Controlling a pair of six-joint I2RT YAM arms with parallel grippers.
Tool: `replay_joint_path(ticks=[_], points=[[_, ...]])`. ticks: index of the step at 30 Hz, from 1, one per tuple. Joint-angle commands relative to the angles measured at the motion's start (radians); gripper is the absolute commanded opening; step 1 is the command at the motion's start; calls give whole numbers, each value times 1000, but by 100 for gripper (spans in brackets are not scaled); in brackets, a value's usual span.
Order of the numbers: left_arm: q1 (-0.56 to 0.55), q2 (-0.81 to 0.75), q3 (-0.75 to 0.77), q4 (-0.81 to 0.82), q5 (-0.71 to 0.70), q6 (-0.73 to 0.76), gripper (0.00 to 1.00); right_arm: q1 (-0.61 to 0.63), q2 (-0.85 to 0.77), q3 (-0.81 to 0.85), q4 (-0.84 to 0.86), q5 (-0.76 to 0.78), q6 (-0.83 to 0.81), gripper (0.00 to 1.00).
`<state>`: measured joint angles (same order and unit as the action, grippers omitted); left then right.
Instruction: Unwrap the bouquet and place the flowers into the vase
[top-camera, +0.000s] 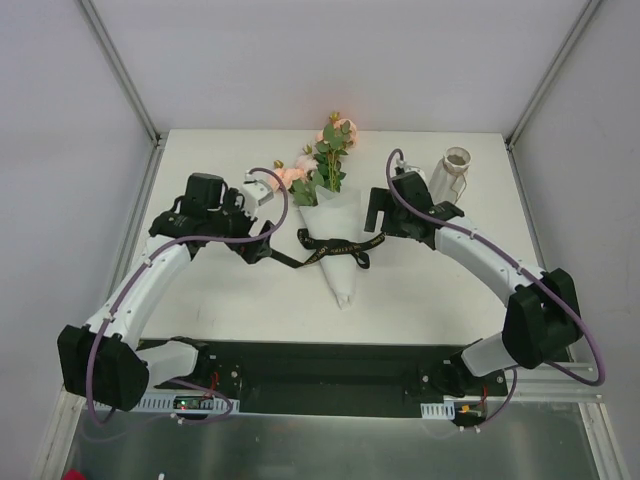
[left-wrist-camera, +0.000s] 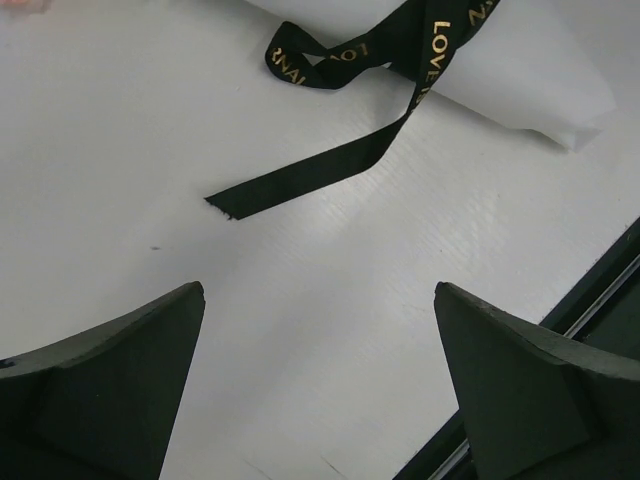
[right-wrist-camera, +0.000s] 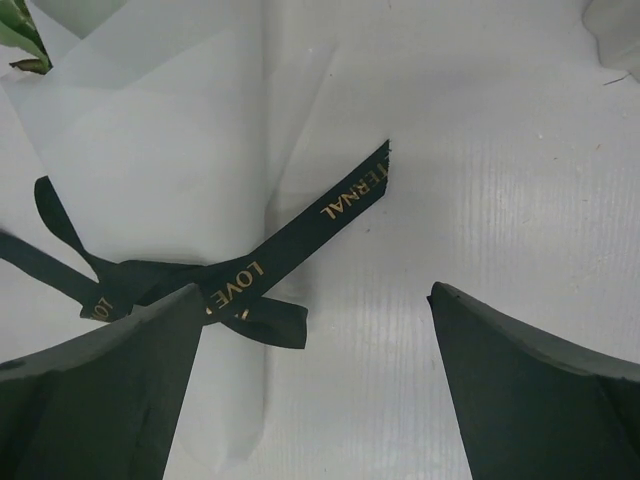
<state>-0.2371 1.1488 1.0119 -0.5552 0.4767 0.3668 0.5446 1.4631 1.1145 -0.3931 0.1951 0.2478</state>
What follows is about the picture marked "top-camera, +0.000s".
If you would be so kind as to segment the white wrapping paper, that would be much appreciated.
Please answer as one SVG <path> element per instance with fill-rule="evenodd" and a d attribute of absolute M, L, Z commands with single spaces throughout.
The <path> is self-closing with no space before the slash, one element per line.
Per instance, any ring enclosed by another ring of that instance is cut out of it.
<path fill-rule="evenodd" d="M 358 243 L 361 192 L 353 188 L 332 192 L 318 186 L 315 193 L 316 206 L 299 208 L 310 237 L 318 241 L 333 241 L 336 247 Z M 349 253 L 326 254 L 320 264 L 339 308 L 349 308 L 356 292 L 356 260 Z"/>

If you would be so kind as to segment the black gold-lettered ribbon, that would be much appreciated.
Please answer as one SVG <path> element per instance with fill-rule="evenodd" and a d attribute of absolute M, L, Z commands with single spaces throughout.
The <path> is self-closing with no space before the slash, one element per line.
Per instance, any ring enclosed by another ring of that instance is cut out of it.
<path fill-rule="evenodd" d="M 298 261 L 272 248 L 270 258 L 290 268 L 299 269 L 318 263 L 325 257 L 351 256 L 357 267 L 368 270 L 371 266 L 368 252 L 381 245 L 385 241 L 386 235 L 380 233 L 365 242 L 339 238 L 318 240 L 312 238 L 306 228 L 301 228 L 297 231 L 297 239 L 302 247 L 312 251 L 312 254 L 305 261 Z"/>

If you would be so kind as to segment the pink rose stem one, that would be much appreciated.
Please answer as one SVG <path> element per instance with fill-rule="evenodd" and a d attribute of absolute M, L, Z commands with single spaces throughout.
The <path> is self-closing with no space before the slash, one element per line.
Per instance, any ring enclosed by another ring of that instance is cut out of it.
<path fill-rule="evenodd" d="M 313 158 L 321 174 L 323 186 L 332 192 L 340 192 L 343 161 L 357 143 L 357 127 L 349 119 L 342 118 L 338 112 L 332 112 L 323 129 L 317 134 L 313 145 Z"/>

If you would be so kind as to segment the pink rose stem three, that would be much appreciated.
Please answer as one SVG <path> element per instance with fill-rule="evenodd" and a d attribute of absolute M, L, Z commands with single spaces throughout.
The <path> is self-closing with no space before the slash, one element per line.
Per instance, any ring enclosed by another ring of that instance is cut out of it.
<path fill-rule="evenodd" d="M 287 168 L 281 161 L 276 161 L 274 167 L 274 173 L 280 178 L 288 193 L 294 180 L 303 178 L 309 174 L 309 170 L 301 163 L 297 163 L 292 168 Z"/>

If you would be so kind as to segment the pink rose stem two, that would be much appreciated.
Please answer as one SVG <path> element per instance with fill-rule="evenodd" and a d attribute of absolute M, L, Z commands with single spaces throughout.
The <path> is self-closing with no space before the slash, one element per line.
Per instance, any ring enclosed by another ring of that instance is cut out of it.
<path fill-rule="evenodd" d="M 303 147 L 303 149 L 302 149 L 302 152 L 303 152 L 303 154 L 296 160 L 296 164 L 297 163 L 301 163 L 305 168 L 307 168 L 309 170 L 309 173 L 312 172 L 312 171 L 319 172 L 318 171 L 319 163 L 314 157 L 314 152 L 313 152 L 312 146 L 310 144 L 305 145 Z M 322 173 L 320 173 L 320 174 L 324 177 L 324 185 L 323 186 L 318 186 L 318 187 L 324 187 L 326 185 L 326 178 Z"/>

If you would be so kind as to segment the pink rose stem four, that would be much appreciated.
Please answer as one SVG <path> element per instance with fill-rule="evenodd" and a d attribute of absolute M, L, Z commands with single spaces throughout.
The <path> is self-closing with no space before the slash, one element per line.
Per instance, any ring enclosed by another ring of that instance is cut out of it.
<path fill-rule="evenodd" d="M 292 182 L 289 193 L 298 206 L 317 206 L 316 188 L 324 185 L 324 177 L 317 171 L 312 171 L 305 177 Z"/>

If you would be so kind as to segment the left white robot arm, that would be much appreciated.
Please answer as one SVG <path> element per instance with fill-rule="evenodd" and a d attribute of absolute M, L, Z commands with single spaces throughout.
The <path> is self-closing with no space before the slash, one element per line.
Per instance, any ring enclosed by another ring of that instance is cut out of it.
<path fill-rule="evenodd" d="M 143 330 L 173 280 L 200 249 L 221 242 L 239 254 L 274 232 L 265 223 L 250 234 L 258 209 L 274 190 L 247 173 L 232 188 L 217 175 L 193 173 L 184 193 L 152 222 L 138 259 L 105 304 L 82 326 L 67 325 L 57 347 L 67 392 L 122 411 L 132 410 L 150 387 L 179 378 L 188 388 L 204 387 L 211 365 L 204 347 L 183 337 L 140 350 Z"/>

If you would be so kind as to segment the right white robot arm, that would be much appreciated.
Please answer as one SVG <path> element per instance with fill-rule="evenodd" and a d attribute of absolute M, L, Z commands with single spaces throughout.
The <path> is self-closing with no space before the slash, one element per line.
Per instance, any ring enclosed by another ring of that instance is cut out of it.
<path fill-rule="evenodd" d="M 580 340 L 574 320 L 579 307 L 572 277 L 506 259 L 481 239 L 473 223 L 448 201 L 436 204 L 415 172 L 401 173 L 389 189 L 374 187 L 364 229 L 410 238 L 458 262 L 504 304 L 500 332 L 478 340 L 435 366 L 427 375 L 434 389 L 461 398 L 486 378 L 509 367 L 534 369 Z"/>

